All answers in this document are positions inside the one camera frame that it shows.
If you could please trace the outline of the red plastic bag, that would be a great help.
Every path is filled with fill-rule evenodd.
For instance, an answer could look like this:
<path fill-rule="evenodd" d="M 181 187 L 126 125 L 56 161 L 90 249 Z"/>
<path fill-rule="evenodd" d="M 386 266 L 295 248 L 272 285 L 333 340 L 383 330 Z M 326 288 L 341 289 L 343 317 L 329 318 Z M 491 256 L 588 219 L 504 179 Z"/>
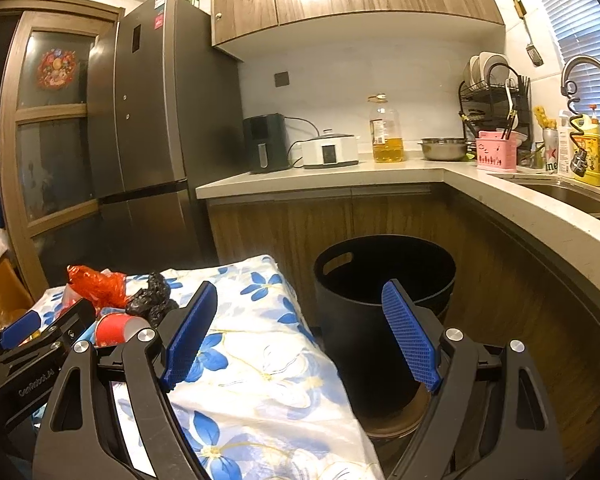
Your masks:
<path fill-rule="evenodd" d="M 68 266 L 68 285 L 92 304 L 96 311 L 103 308 L 124 309 L 126 306 L 126 275 L 120 272 L 100 272 L 88 266 Z"/>

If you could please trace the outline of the black plastic bag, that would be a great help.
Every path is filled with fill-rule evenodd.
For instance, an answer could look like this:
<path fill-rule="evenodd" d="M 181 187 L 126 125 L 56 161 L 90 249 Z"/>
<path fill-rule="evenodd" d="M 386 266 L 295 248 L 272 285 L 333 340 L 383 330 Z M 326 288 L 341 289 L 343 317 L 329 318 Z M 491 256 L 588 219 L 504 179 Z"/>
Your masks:
<path fill-rule="evenodd" d="M 154 272 L 148 275 L 147 287 L 128 300 L 125 313 L 143 318 L 152 328 L 157 328 L 175 309 L 178 309 L 178 303 L 171 298 L 170 285 L 162 274 Z"/>

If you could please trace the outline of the black round trash bin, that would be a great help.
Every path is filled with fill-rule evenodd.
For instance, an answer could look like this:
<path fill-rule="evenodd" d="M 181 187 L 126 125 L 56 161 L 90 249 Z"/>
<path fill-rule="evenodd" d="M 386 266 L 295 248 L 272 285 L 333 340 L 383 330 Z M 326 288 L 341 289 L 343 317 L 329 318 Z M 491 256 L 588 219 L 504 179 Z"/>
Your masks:
<path fill-rule="evenodd" d="M 318 327 L 358 421 L 374 440 L 404 437 L 425 413 L 429 393 L 413 378 L 381 307 L 395 278 L 419 307 L 443 320 L 456 274 L 452 255 L 419 237 L 350 238 L 314 262 Z"/>

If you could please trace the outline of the wooden lower cabinet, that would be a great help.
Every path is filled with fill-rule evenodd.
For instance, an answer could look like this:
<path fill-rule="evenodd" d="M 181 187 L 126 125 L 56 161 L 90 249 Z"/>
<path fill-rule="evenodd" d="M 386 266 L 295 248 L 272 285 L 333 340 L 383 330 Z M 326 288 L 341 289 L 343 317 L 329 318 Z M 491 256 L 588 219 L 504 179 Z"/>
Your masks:
<path fill-rule="evenodd" d="M 446 322 L 476 341 L 523 341 L 558 422 L 569 471 L 600 465 L 600 291 L 508 217 L 443 183 L 212 198 L 216 250 L 229 263 L 271 255 L 316 318 L 312 266 L 351 237 L 431 240 L 456 263 Z"/>

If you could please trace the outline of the blue floral white tablecloth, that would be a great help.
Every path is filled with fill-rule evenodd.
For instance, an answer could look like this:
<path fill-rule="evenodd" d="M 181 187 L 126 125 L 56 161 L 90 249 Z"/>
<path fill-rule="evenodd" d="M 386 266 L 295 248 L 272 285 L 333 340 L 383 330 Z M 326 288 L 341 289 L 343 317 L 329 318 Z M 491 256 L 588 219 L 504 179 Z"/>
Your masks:
<path fill-rule="evenodd" d="M 336 366 L 271 256 L 163 276 L 180 306 L 204 281 L 218 292 L 195 362 L 169 394 L 211 478 L 381 478 Z"/>

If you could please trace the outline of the stainless steel sink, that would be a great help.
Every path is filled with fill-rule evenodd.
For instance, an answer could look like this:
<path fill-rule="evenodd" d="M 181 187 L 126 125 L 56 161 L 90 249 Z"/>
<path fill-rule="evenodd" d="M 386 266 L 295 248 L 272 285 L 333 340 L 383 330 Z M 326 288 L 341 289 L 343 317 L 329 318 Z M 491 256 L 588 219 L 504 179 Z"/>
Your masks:
<path fill-rule="evenodd" d="M 600 220 L 600 191 L 597 188 L 554 176 L 498 174 L 497 177 L 554 198 Z"/>

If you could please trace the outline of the pink utensil basket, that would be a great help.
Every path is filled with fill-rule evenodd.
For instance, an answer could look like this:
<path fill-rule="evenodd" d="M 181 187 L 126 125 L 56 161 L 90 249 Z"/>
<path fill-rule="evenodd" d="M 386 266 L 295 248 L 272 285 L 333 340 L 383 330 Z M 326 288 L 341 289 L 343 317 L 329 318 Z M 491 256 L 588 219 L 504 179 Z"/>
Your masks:
<path fill-rule="evenodd" d="M 515 172 L 517 141 L 499 131 L 481 130 L 476 140 L 476 157 L 479 169 Z"/>

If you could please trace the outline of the stainless steel bowl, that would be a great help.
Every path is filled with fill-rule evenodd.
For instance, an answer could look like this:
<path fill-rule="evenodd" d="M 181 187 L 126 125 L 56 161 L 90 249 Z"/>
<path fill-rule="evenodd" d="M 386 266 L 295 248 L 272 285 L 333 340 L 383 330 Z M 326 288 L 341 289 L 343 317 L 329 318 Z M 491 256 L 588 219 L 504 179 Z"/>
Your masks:
<path fill-rule="evenodd" d="M 435 162 L 459 162 L 467 153 L 467 142 L 461 138 L 423 138 L 422 154 Z"/>

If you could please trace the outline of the red door decoration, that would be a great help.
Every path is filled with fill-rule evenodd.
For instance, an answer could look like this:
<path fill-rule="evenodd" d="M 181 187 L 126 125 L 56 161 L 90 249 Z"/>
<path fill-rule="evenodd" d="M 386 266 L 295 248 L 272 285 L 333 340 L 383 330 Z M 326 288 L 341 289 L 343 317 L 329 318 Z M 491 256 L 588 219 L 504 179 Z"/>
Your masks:
<path fill-rule="evenodd" d="M 36 69 L 36 83 L 43 90 L 60 90 L 73 81 L 78 65 L 76 51 L 59 48 L 46 51 Z"/>

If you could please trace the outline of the wooden glass panel door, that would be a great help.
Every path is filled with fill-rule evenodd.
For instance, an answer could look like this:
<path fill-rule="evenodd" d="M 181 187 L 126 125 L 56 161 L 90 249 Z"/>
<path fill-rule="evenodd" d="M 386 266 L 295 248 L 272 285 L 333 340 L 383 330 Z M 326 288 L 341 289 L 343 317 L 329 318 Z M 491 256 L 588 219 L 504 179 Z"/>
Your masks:
<path fill-rule="evenodd" d="M 22 9 L 0 89 L 0 193 L 17 268 L 41 298 L 70 264 L 102 260 L 102 216 L 87 142 L 87 74 L 116 12 Z M 43 90 L 36 69 L 50 50 L 76 51 L 73 81 Z"/>

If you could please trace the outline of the green white beer can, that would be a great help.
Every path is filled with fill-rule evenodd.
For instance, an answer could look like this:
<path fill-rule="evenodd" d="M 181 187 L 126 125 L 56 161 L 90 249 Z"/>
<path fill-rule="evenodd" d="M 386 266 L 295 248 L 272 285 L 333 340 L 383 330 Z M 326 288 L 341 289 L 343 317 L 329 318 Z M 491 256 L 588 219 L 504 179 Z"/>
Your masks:
<path fill-rule="evenodd" d="M 556 128 L 543 129 L 544 166 L 548 174 L 556 174 L 559 162 L 559 136 Z"/>

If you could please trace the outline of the dark grey refrigerator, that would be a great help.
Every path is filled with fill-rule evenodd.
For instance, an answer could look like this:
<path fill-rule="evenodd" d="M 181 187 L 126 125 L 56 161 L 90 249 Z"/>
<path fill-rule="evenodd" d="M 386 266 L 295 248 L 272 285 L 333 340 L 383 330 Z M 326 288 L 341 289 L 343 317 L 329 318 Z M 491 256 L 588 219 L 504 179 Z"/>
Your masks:
<path fill-rule="evenodd" d="M 201 185 L 245 171 L 234 58 L 211 44 L 210 15 L 147 0 L 88 60 L 87 144 L 108 268 L 127 274 L 214 266 Z"/>

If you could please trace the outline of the yellow detergent bottle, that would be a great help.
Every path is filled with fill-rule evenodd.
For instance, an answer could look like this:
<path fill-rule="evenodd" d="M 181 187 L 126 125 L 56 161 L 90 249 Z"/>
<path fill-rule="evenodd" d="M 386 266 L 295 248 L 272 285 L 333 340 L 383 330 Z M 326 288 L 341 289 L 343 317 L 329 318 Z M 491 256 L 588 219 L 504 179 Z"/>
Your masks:
<path fill-rule="evenodd" d="M 590 114 L 570 120 L 570 139 L 574 144 L 571 172 L 577 180 L 600 188 L 600 120 L 597 105 L 588 106 Z"/>

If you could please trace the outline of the white rice cooker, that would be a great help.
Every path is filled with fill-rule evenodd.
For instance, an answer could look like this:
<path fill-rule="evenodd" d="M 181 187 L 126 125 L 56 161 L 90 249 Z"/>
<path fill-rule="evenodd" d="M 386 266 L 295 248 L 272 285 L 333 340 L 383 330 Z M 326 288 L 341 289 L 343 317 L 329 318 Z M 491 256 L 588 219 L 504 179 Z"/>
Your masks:
<path fill-rule="evenodd" d="M 358 140 L 353 134 L 329 133 L 300 143 L 304 169 L 347 167 L 358 164 Z"/>

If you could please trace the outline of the cooking oil bottle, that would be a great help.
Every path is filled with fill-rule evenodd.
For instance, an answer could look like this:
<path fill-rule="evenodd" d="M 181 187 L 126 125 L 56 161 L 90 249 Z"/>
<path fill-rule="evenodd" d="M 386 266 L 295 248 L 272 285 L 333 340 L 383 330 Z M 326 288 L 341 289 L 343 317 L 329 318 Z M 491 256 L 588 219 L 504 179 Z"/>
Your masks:
<path fill-rule="evenodd" d="M 370 104 L 370 138 L 375 162 L 403 162 L 404 144 L 398 113 L 390 106 L 385 93 L 367 98 Z"/>

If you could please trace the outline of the black dish rack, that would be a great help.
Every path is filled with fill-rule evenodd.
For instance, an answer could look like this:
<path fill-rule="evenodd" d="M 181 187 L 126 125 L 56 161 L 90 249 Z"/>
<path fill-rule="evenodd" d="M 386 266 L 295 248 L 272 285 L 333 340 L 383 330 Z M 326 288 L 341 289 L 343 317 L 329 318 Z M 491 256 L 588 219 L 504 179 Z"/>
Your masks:
<path fill-rule="evenodd" d="M 479 132 L 503 131 L 508 125 L 509 104 L 516 112 L 512 138 L 516 139 L 518 159 L 532 147 L 530 78 L 521 75 L 508 63 L 497 62 L 486 70 L 482 81 L 468 84 L 463 80 L 457 89 L 460 121 L 468 152 L 476 154 Z"/>

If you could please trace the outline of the black air fryer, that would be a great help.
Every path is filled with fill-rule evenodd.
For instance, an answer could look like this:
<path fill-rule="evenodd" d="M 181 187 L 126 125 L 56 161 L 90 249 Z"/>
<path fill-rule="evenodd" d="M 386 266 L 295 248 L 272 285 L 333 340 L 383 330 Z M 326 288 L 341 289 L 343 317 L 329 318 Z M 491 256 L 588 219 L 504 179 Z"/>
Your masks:
<path fill-rule="evenodd" d="M 286 170 L 287 133 L 282 114 L 266 114 L 245 118 L 242 122 L 249 170 L 252 174 Z"/>

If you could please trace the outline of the white plates in rack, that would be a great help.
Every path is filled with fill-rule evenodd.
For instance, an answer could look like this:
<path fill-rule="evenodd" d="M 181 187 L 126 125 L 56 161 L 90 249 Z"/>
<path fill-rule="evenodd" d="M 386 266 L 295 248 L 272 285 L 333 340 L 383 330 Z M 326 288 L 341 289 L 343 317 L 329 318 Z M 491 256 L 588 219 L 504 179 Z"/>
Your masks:
<path fill-rule="evenodd" d="M 473 55 L 465 66 L 463 78 L 467 87 L 505 84 L 509 78 L 508 58 L 493 52 Z"/>

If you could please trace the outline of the hanging metal spatula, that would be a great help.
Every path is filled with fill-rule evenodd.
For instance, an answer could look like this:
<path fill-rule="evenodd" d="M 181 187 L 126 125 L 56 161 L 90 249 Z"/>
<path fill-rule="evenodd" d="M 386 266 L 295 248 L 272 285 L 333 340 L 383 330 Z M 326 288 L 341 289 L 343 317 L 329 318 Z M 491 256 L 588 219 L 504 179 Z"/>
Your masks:
<path fill-rule="evenodd" d="M 522 3 L 521 0 L 513 0 L 513 4 L 514 4 L 514 8 L 515 11 L 518 15 L 518 18 L 521 20 L 521 23 L 524 25 L 524 31 L 526 32 L 527 35 L 527 45 L 526 45 L 526 52 L 528 54 L 528 57 L 530 58 L 531 63 L 533 64 L 534 67 L 540 67 L 544 64 L 544 60 L 542 58 L 542 56 L 540 55 L 540 52 L 538 50 L 537 47 L 535 47 L 535 44 L 533 42 L 532 36 L 531 36 L 531 32 L 527 23 L 527 10 L 524 7 L 524 4 Z"/>

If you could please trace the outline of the white window blinds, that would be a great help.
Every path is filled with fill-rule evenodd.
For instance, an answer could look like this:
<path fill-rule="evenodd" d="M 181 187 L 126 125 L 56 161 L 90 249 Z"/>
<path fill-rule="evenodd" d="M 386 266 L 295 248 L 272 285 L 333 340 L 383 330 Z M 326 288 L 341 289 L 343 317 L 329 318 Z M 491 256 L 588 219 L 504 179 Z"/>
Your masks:
<path fill-rule="evenodd" d="M 554 29 L 562 59 L 567 62 L 579 54 L 600 61 L 600 3 L 597 0 L 542 0 Z M 600 70 L 588 65 L 577 66 L 570 79 L 578 86 L 577 110 L 597 105 L 600 120 Z"/>

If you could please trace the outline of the dark wall socket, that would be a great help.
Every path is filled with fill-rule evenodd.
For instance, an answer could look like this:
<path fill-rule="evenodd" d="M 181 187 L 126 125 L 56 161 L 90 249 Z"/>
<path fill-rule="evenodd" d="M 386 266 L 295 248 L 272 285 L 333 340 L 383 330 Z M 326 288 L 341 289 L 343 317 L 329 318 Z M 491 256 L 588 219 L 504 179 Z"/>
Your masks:
<path fill-rule="evenodd" d="M 290 84 L 289 74 L 287 72 L 276 73 L 274 75 L 274 84 L 276 88 L 288 86 Z"/>

